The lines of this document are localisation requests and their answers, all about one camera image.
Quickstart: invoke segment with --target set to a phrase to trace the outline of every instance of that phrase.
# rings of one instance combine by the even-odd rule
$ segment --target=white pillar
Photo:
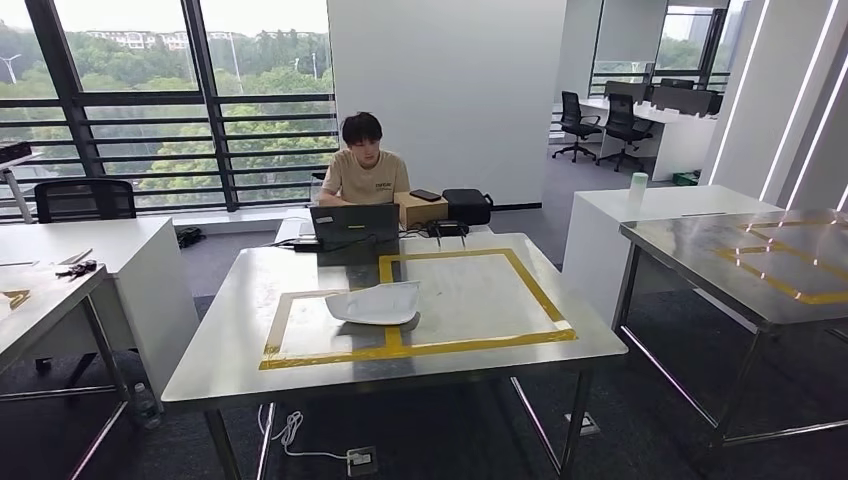
[[[751,0],[702,184],[778,203],[846,24],[848,0]]]

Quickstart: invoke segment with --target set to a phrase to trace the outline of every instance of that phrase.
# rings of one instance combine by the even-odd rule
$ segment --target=floor outlet
[[[362,447],[347,451],[347,476],[359,477],[377,473],[377,448]]]
[[[571,423],[571,414],[565,414],[565,420]],[[596,433],[601,433],[600,427],[595,423],[595,419],[592,418],[591,415],[585,413],[583,415],[583,425],[580,427],[580,436],[584,437],[586,435],[594,435]]]

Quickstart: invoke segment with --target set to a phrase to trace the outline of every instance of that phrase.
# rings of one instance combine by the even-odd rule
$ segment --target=black cable
[[[289,242],[294,242],[296,240],[300,240],[299,238],[287,238],[285,240],[280,240],[278,242],[266,243],[265,245],[259,245],[258,248],[263,247],[285,247],[289,245]]]
[[[356,245],[357,243],[366,242],[366,241],[370,240],[371,238],[376,239],[376,238],[377,238],[377,235],[376,235],[376,234],[374,234],[374,233],[370,233],[370,234],[368,234],[368,236],[367,236],[367,237],[365,237],[365,238],[360,238],[359,240],[352,240],[352,241],[350,241],[350,242],[348,242],[348,243],[345,243],[345,244],[343,244],[343,245],[339,245],[339,246],[337,246],[337,247],[333,247],[333,248],[330,248],[330,249],[322,250],[322,251],[321,251],[321,253],[335,252],[335,251],[338,251],[338,250],[341,250],[341,249],[344,249],[344,248],[352,247],[353,245]],[[391,239],[391,240],[383,240],[383,242],[390,242],[390,241],[392,241],[392,240],[394,240],[394,239]]]

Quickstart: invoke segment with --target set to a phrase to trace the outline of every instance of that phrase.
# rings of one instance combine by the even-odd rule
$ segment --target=black bag
[[[466,225],[485,225],[492,218],[492,197],[473,188],[453,188],[442,192],[448,201],[448,218]]]

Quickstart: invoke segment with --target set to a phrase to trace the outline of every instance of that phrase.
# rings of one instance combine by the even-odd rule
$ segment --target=metal frame
[[[767,348],[767,345],[769,343],[771,343],[767,342],[766,340],[770,338],[777,338],[779,336],[779,333],[773,331],[765,331],[759,326],[757,327],[757,330],[754,333],[754,339],[751,342],[751,346],[748,348],[748,352],[739,367],[736,380],[733,383],[730,393],[725,398],[724,405],[721,408],[721,414],[718,417],[714,417],[695,398],[694,395],[692,395],[688,390],[686,390],[686,387],[683,386],[682,382],[680,382],[680,380],[678,380],[671,373],[671,371],[660,362],[660,360],[654,355],[654,353],[648,349],[645,343],[627,325],[627,316],[630,311],[630,301],[633,296],[633,287],[636,282],[636,271],[639,267],[639,257],[643,253],[647,253],[650,255],[647,250],[643,250],[635,243],[631,243],[630,253],[628,254],[627,265],[624,273],[624,282],[621,285],[621,290],[619,292],[618,297],[618,304],[616,306],[615,318],[613,320],[613,329],[620,337],[625,340],[628,340],[629,343],[636,346],[636,348],[640,352],[642,352],[643,355],[645,355],[645,357],[651,362],[651,364],[653,364],[654,367],[662,374],[662,376],[671,384],[671,386],[677,391],[677,393],[679,393],[689,403],[689,405],[691,405],[692,408],[698,412],[701,418],[703,418],[707,423],[710,424],[712,431],[710,432],[710,440],[709,444],[707,445],[708,458],[711,458],[712,456],[716,455],[718,450],[720,450],[722,447],[747,445],[751,443],[763,442],[766,440],[775,440],[779,438],[793,437],[807,433],[848,427],[848,419],[846,419],[834,422],[808,425],[803,427],[788,428],[773,432],[764,432],[737,437],[728,436],[730,426],[732,425],[733,420],[736,414],[738,413],[739,406],[742,403],[742,398],[745,393],[745,387],[747,386],[748,379],[751,373],[751,367],[754,365],[754,363],[760,360],[760,357],[763,354],[763,350]]]
[[[684,13],[666,13],[668,15],[683,15],[689,16],[692,14],[684,14]],[[710,25],[707,30],[707,37],[704,40],[704,48],[701,50],[701,58],[698,62],[698,68],[694,70],[653,70],[647,71],[644,73],[611,73],[611,72],[603,72],[603,73],[595,73],[595,62],[592,62],[592,81],[589,87],[589,96],[599,96],[602,92],[594,92],[593,89],[596,87],[603,87],[606,82],[596,82],[596,78],[610,78],[610,77],[626,77],[626,78],[641,78],[644,83],[653,84],[654,77],[697,77],[698,80],[695,82],[696,87],[699,90],[708,90],[711,85],[715,86],[724,86],[727,85],[727,82],[711,82],[710,78],[715,76],[729,76],[729,72],[713,72],[713,66],[715,63],[716,53],[718,53],[718,46],[721,43],[721,33],[724,30],[724,23],[727,19],[727,9],[716,8],[713,9],[712,15],[700,14],[698,16],[710,16]]]
[[[112,427],[114,427],[115,423],[117,423],[118,419],[126,411],[126,408],[130,402],[129,389],[127,388],[127,384],[124,381],[120,368],[118,368],[118,364],[115,362],[115,357],[112,354],[112,348],[109,345],[109,340],[106,337],[105,330],[103,329],[103,323],[100,320],[100,316],[97,314],[97,309],[95,308],[94,303],[91,300],[91,296],[86,295],[80,302],[80,305],[82,306],[83,313],[85,315],[86,320],[88,321],[89,329],[91,330],[91,334],[94,337],[94,341],[97,345],[97,351],[100,354],[100,357],[103,359],[103,363],[106,365],[106,370],[113,385],[65,388],[57,390],[22,392],[0,395],[0,403],[5,403],[25,400],[42,400],[48,398],[76,397],[78,395],[118,392],[118,404],[115,406],[115,409],[109,415],[109,418],[103,424],[103,427],[91,441],[88,448],[86,448],[85,453],[83,454],[82,458],[77,462],[73,472],[68,476],[68,478],[71,480],[75,480],[80,477],[86,465],[88,465],[89,461],[91,461],[91,458],[94,456],[94,453],[100,447],[100,444],[103,443],[103,440],[106,438],[106,435],[109,434]]]
[[[221,187],[215,187],[215,192],[224,194],[224,207],[228,211],[237,210],[243,206],[252,205],[275,205],[289,203],[306,203],[308,198],[298,198],[296,202],[292,199],[285,200],[255,200],[255,201],[239,201],[239,190],[256,190],[258,188],[244,188],[244,186],[236,185],[235,175],[250,174],[250,173],[276,173],[289,171],[315,171],[323,170],[326,165],[304,165],[304,166],[280,166],[268,167],[263,169],[234,169],[232,167],[233,158],[247,157],[271,157],[271,156],[288,156],[288,155],[311,155],[311,154],[327,154],[334,153],[338,147],[333,148],[318,148],[318,149],[292,149],[283,151],[261,151],[261,152],[236,152],[231,151],[233,144],[231,141],[238,142],[240,140],[273,140],[282,138],[309,138],[309,137],[338,137],[338,131],[335,126],[327,126],[320,131],[307,132],[279,132],[279,133],[262,133],[262,134],[231,134],[227,135],[225,125],[235,122],[280,122],[280,121],[299,121],[299,120],[334,120],[336,119],[335,108],[332,107],[328,112],[319,113],[292,113],[292,114],[277,114],[277,115],[251,115],[251,116],[234,116],[224,115],[223,106],[237,104],[290,104],[304,102],[335,102],[334,93],[307,93],[307,94],[275,94],[275,95],[238,95],[238,96],[220,96],[217,93],[215,77],[212,70],[212,60],[209,53],[209,45],[206,36],[206,30],[203,22],[203,14],[199,0],[181,0],[184,21],[186,23],[186,32],[189,37],[189,46],[191,59],[194,66],[194,73],[197,79],[198,90],[192,91],[122,91],[122,92],[86,92],[80,82],[79,74],[76,71],[73,57],[68,47],[65,38],[64,29],[53,0],[25,0],[27,9],[32,20],[33,31],[41,46],[44,55],[45,64],[47,65],[51,79],[56,90],[57,98],[55,99],[0,99],[0,109],[6,108],[57,108],[62,110],[64,120],[20,120],[20,121],[2,121],[2,128],[41,128],[41,127],[68,127],[70,138],[67,140],[33,140],[30,143],[33,146],[55,147],[68,146],[75,147],[79,159],[75,158],[57,158],[57,159],[39,159],[31,162],[32,165],[40,166],[58,166],[58,165],[74,165],[79,164],[82,167],[85,176],[88,177],[106,177],[106,178],[170,178],[183,176],[198,176],[214,175],[221,179]],[[115,118],[115,119],[90,119],[86,109],[89,107],[134,107],[134,106],[162,106],[162,105],[198,105],[206,108],[205,116],[184,116],[184,117],[161,117],[161,118]],[[120,125],[181,125],[181,124],[206,124],[209,125],[209,135],[199,136],[151,136],[151,137],[125,137],[125,138],[100,138],[93,134],[92,127],[97,126],[120,126]],[[213,148],[210,148],[209,153],[196,154],[174,154],[174,155],[140,155],[115,157],[101,155],[99,147],[101,145],[123,145],[123,144],[142,144],[142,143],[163,143],[163,142],[209,142]],[[141,172],[138,174],[110,174],[107,171],[106,164],[121,163],[121,162],[149,162],[149,161],[180,161],[180,160],[196,160],[196,159],[215,159],[216,170],[214,172]],[[59,177],[50,177],[49,179],[58,179]],[[31,184],[44,181],[45,178],[21,179],[21,184]],[[299,185],[290,185],[288,183],[272,183],[264,187],[265,190],[277,190],[287,188],[298,188]],[[179,193],[209,193],[211,189],[203,188],[196,189],[194,192],[188,192],[189,189],[174,189],[169,191],[139,191],[136,192],[139,196],[147,195],[164,195],[164,194],[179,194]],[[199,208],[198,205],[176,204],[176,205],[161,205],[161,206],[146,206],[139,207],[139,211],[166,211],[166,210],[187,210]],[[220,208],[218,203],[208,203],[200,206],[200,208]],[[20,221],[21,216],[16,215],[0,215],[0,221],[13,220]]]
[[[529,417],[533,428],[536,431],[536,436],[542,444],[542,448],[551,462],[551,466],[559,480],[571,480],[574,478],[574,461],[577,453],[577,444],[580,440],[580,430],[583,424],[583,416],[586,413],[586,406],[589,402],[589,392],[591,391],[592,375],[591,369],[581,369],[578,371],[577,388],[574,392],[574,402],[571,407],[572,421],[568,422],[568,428],[565,439],[565,447],[561,455],[554,452],[551,442],[545,433],[542,423],[536,416],[533,406],[524,390],[521,388],[521,383],[515,377],[509,377],[509,380],[515,389],[515,393],[521,402],[524,411]],[[271,402],[268,404],[268,416],[265,417],[264,433],[262,435],[262,443],[259,447],[259,461],[256,468],[256,480],[263,480],[268,470],[270,458],[271,436],[274,430],[274,418],[276,416],[277,404]],[[238,468],[235,453],[233,452],[232,443],[230,442],[227,428],[224,424],[223,416],[220,410],[209,410],[204,412],[206,425],[209,428],[209,434],[212,437],[212,442],[215,445],[215,451],[218,454],[218,460],[221,462],[221,468],[224,470],[224,478],[227,480],[241,480],[241,472]]]

